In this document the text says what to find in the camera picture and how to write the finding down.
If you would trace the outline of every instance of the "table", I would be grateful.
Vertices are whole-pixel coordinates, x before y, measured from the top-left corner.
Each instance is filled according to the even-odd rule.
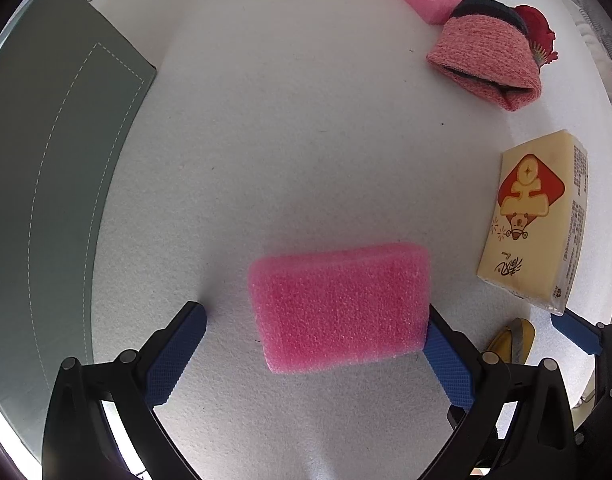
[[[475,273],[501,152],[567,128],[590,171],[569,307],[609,321],[612,111],[559,0],[501,1],[541,9],[560,53],[539,101],[514,113],[428,66],[440,28],[403,0],[94,0],[159,69],[104,209],[95,359],[139,348],[186,300],[206,305],[206,338],[156,410],[203,477],[416,478],[450,433],[420,354],[271,374],[246,293],[248,266],[266,254],[423,244],[433,304],[455,329],[483,348],[530,317],[529,363],[555,358],[579,398],[592,359],[546,312]]]

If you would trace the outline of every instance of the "blue gripper pad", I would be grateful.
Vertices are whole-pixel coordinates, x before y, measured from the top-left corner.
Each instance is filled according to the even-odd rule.
[[[146,372],[144,400],[150,408],[164,404],[206,332],[206,311],[197,304]]]
[[[566,309],[563,316],[550,314],[550,322],[588,355],[599,355],[602,353],[602,345],[598,334],[599,329],[596,329],[583,317]]]
[[[470,372],[432,321],[428,324],[424,355],[451,404],[470,410],[475,401]]]

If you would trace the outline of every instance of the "screw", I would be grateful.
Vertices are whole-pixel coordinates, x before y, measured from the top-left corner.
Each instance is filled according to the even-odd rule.
[[[64,361],[62,361],[62,368],[64,370],[70,370],[71,368],[73,368],[75,365],[75,358],[74,357],[67,357],[64,359]]]
[[[544,368],[550,370],[551,372],[557,370],[557,361],[555,361],[555,359],[547,357],[544,359],[544,361],[542,361],[542,364],[544,364]]]
[[[119,354],[119,360],[125,364],[132,363],[135,361],[137,357],[137,352],[135,350],[124,350],[121,354]]]
[[[481,358],[484,359],[484,362],[489,365],[496,365],[499,363],[499,356],[494,352],[484,352],[481,355]]]

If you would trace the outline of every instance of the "red flower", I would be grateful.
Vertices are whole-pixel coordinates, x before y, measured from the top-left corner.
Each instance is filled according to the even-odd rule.
[[[539,10],[528,5],[515,7],[528,28],[528,43],[531,46],[532,56],[538,67],[555,61],[557,52],[553,51],[555,33],[550,30],[546,17]]]

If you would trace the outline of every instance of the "yellow tissue package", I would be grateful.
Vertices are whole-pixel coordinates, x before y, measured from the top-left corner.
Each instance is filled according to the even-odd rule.
[[[561,315],[586,219],[588,159],[566,130],[502,155],[495,211],[477,275]]]

